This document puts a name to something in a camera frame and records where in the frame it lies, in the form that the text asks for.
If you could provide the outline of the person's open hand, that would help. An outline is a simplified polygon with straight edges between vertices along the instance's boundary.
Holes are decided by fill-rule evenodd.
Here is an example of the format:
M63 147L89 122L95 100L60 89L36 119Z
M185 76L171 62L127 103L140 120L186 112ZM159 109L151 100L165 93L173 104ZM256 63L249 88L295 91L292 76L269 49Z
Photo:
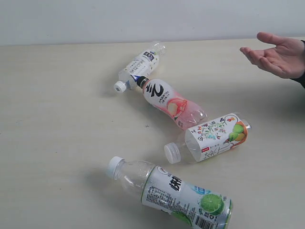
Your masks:
M298 79L305 73L305 43L302 40L259 32L257 39L273 48L240 48L251 64L283 79Z

